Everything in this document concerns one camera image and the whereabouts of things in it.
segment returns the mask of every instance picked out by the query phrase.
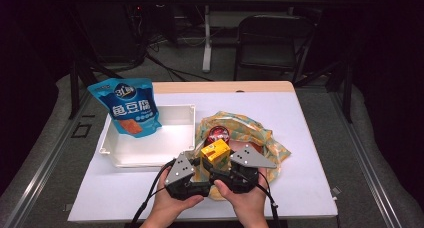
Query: white tray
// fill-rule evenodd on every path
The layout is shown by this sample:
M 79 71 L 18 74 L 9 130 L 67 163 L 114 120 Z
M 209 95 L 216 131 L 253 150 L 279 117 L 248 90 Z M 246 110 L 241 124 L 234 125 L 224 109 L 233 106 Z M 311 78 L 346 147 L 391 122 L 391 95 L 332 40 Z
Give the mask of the white tray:
M 134 138 L 119 134 L 109 115 L 100 135 L 98 150 L 116 167 L 162 166 L 182 151 L 194 149 L 195 106 L 158 106 L 162 127 L 154 134 Z

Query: gray carpet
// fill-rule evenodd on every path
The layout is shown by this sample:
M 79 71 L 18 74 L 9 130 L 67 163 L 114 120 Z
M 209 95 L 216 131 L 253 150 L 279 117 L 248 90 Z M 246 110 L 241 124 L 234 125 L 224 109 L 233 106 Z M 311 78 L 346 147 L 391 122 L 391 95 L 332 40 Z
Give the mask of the gray carpet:
M 208 77 L 213 80 L 231 80 L 235 51 L 232 47 L 214 47 L 212 52 L 212 71 L 204 74 L 201 71 L 203 49 L 200 46 L 182 46 L 175 49 L 166 43 L 161 44 L 159 52 L 151 52 L 165 65 Z M 168 72 L 146 60 L 137 69 L 120 73 L 124 77 L 148 77 L 153 81 L 171 81 Z M 9 188 L 0 199 L 1 225 L 16 224 L 17 206 L 21 197 L 35 175 L 40 165 L 46 162 L 46 157 L 55 147 L 60 146 L 57 162 L 53 162 L 54 171 L 46 174 L 48 178 L 35 194 L 38 197 L 28 212 L 21 217 L 16 227 L 123 227 L 124 224 L 75 224 L 67 222 L 69 211 L 63 211 L 64 204 L 72 204 L 83 179 L 85 170 L 91 160 L 98 136 L 103 126 L 105 111 L 97 101 L 89 99 L 87 106 L 74 121 L 68 121 L 70 112 L 69 78 L 58 82 L 60 97 L 46 124 L 43 134 L 29 154 L 25 164 L 15 177 Z M 278 73 L 245 72 L 243 80 L 279 80 L 289 79 Z M 323 89 L 323 81 L 318 80 L 309 88 L 300 88 L 296 92 L 299 97 L 306 121 L 317 147 L 324 171 L 330 187 L 339 187 L 342 193 L 338 195 L 341 227 L 389 227 L 384 220 L 378 203 L 365 179 L 363 170 L 355 155 L 355 145 L 352 141 L 343 118 L 337 112 L 339 107 L 334 103 L 334 96 Z M 352 105 L 353 127 L 361 138 L 361 142 L 370 155 L 387 196 L 403 227 L 420 227 L 424 224 L 422 211 L 415 200 L 399 185 L 390 167 L 381 157 L 372 138 L 372 127 L 363 106 L 361 94 L 353 91 Z M 72 131 L 80 124 L 91 124 L 87 138 L 71 138 Z M 337 227 L 336 218 L 289 220 L 290 228 L 297 227 Z

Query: crumpled bag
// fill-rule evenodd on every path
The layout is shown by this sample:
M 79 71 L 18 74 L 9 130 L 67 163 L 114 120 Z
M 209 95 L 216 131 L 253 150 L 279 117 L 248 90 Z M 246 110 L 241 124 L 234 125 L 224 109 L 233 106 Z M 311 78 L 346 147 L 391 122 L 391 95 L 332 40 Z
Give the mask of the crumpled bag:
M 266 177 L 268 182 L 273 181 L 280 174 L 281 163 L 291 154 L 282 144 L 274 140 L 272 131 L 265 129 L 261 123 L 244 115 L 220 111 L 213 116 L 203 118 L 197 127 L 195 157 L 200 156 L 200 150 L 203 148 L 209 131 L 215 126 L 226 127 L 230 132 L 230 140 L 253 142 L 259 146 L 263 146 L 263 155 L 277 164 L 277 168 L 267 169 Z M 196 175 L 193 178 L 194 181 L 205 181 L 207 178 L 201 177 L 200 167 L 196 167 L 196 169 Z M 211 188 L 209 197 L 214 200 L 224 200 L 215 186 Z

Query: chair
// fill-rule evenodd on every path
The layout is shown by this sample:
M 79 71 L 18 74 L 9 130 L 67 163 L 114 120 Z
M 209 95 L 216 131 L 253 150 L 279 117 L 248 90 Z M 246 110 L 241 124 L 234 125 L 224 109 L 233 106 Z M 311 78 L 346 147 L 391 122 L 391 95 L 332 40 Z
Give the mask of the chair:
M 297 79 L 299 64 L 309 45 L 315 25 L 300 16 L 249 16 L 240 22 L 233 80 L 239 68 L 293 72 Z

